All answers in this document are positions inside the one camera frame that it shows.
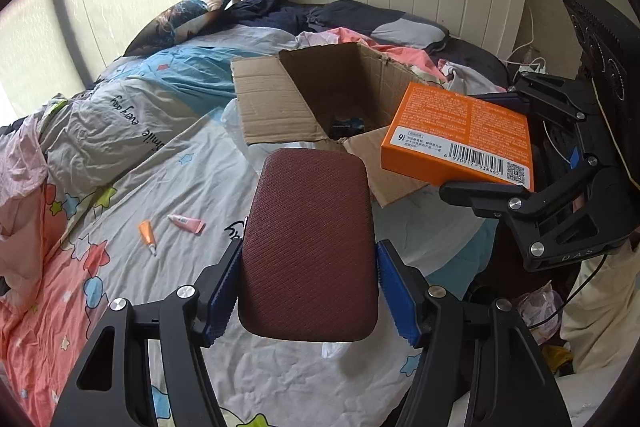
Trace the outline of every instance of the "orange tube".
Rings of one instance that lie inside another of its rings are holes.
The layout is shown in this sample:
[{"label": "orange tube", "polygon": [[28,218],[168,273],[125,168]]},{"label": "orange tube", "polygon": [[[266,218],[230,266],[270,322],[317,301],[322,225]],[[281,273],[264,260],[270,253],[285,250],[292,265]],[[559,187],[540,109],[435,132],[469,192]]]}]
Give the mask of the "orange tube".
[{"label": "orange tube", "polygon": [[138,225],[138,230],[140,230],[140,235],[145,245],[148,246],[153,255],[156,255],[156,238],[154,237],[154,230],[151,228],[151,221],[145,219]]}]

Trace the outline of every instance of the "white cable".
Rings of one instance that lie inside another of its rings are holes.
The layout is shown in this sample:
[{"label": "white cable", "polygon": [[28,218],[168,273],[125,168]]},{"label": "white cable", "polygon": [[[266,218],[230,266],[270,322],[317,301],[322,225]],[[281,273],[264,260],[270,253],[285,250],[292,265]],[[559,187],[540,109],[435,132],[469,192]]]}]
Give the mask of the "white cable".
[{"label": "white cable", "polygon": [[[543,67],[546,70],[546,60],[545,60],[544,57],[536,57],[529,64],[523,64],[522,62],[511,62],[509,60],[504,60],[503,62],[508,62],[509,64],[516,64],[518,66],[529,66],[530,67],[536,60],[542,60],[544,62]],[[515,73],[513,73],[513,78],[511,79],[511,86],[513,86],[513,84],[515,83],[516,75],[518,74],[519,71],[520,71],[520,68],[518,68],[518,70]]]},{"label": "white cable", "polygon": [[[533,34],[533,12],[531,11],[531,7],[529,6],[529,4],[528,4],[528,3],[527,3],[527,9],[529,10],[529,15],[531,16],[531,40],[530,40],[529,42],[527,42],[526,44],[523,44],[523,45],[521,45],[521,46],[518,46],[516,49],[514,49],[514,51],[512,51],[512,52],[509,54],[509,56],[507,57],[507,59],[508,59],[508,58],[513,57],[513,54],[514,54],[516,51],[518,51],[518,50],[520,50],[520,49],[524,48],[525,46],[530,46],[531,44],[533,44],[533,40],[534,40],[534,34]],[[503,60],[503,62],[504,62],[504,63],[507,63],[507,64],[513,64],[513,63],[514,63],[514,62],[509,62],[508,60]]]},{"label": "white cable", "polygon": [[529,64],[525,64],[524,62],[511,62],[510,60],[503,60],[503,62],[506,62],[507,64],[516,64],[517,66],[530,66],[532,65],[536,60],[542,60],[544,62],[544,64],[542,64],[542,66],[544,68],[546,68],[546,60],[545,57],[536,57],[534,58]]},{"label": "white cable", "polygon": [[558,147],[556,147],[556,144],[554,143],[554,141],[551,140],[551,137],[549,136],[549,131],[546,129],[546,122],[544,120],[542,121],[542,125],[545,128],[546,137],[549,139],[549,143],[551,144],[551,147],[553,147],[554,150],[558,153],[558,156],[560,156],[564,161],[566,161],[569,165],[571,165],[571,162],[562,155],[562,153],[558,150]]},{"label": "white cable", "polygon": [[525,46],[529,46],[529,45],[533,44],[533,39],[534,39],[534,36],[533,36],[533,12],[531,11],[531,8],[529,7],[529,5],[528,5],[528,4],[527,4],[527,9],[529,9],[529,15],[531,16],[531,40],[530,40],[529,42],[527,42],[526,44],[523,44],[523,45],[521,45],[521,46],[518,46],[516,49],[514,49],[514,51],[512,51],[512,52],[509,54],[509,56],[507,57],[507,59],[511,58],[511,57],[513,56],[513,54],[514,54],[516,51],[518,51],[518,50],[520,50],[520,49],[524,48]]}]

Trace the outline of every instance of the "cardboard flap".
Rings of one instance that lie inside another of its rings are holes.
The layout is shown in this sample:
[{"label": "cardboard flap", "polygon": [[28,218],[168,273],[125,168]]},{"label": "cardboard flap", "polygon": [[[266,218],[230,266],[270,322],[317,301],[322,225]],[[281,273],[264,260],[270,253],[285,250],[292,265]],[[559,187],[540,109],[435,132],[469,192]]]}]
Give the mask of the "cardboard flap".
[{"label": "cardboard flap", "polygon": [[380,146],[385,138],[388,127],[382,127],[365,134],[352,136],[343,142],[348,153],[351,153],[364,162],[367,169],[369,188],[380,206],[387,206],[400,198],[424,187],[427,183],[385,171],[380,166]]},{"label": "cardboard flap", "polygon": [[247,144],[327,139],[277,57],[231,62]]}]

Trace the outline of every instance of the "orange box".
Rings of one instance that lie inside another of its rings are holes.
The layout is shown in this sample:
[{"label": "orange box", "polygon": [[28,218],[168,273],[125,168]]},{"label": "orange box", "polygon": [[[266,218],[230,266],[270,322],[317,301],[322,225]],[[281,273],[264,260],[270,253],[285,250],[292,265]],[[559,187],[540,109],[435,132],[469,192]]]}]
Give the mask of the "orange box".
[{"label": "orange box", "polygon": [[527,118],[470,96],[412,82],[386,132],[382,168],[440,186],[498,182],[533,190]]}]

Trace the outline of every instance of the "black metal bracket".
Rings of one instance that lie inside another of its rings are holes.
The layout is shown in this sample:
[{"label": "black metal bracket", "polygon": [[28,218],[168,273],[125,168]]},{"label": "black metal bracket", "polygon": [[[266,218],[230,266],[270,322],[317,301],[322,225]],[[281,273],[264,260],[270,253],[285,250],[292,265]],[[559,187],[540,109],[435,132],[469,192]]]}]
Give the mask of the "black metal bracket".
[{"label": "black metal bracket", "polygon": [[[174,423],[226,427],[202,348],[223,333],[235,305],[238,274],[233,270],[241,251],[242,240],[232,240],[219,263],[162,301],[133,306],[114,299],[67,380],[51,426],[157,427],[147,347],[155,339]],[[221,323],[225,326],[216,328]]]},{"label": "black metal bracket", "polygon": [[[598,255],[619,246],[640,224],[639,195],[620,164],[590,84],[527,71],[518,74],[510,92],[478,98],[575,136],[577,164],[540,192],[496,183],[448,182],[440,188],[447,203],[504,219],[527,270]],[[574,209],[579,196],[583,204]]]},{"label": "black metal bracket", "polygon": [[[461,302],[440,286],[409,275],[390,241],[380,241],[409,289],[423,347],[414,383],[396,427],[446,427],[455,399],[462,339],[476,345],[465,427],[568,427],[562,394],[540,348],[507,299],[491,305]],[[406,317],[394,317],[394,320]]]}]

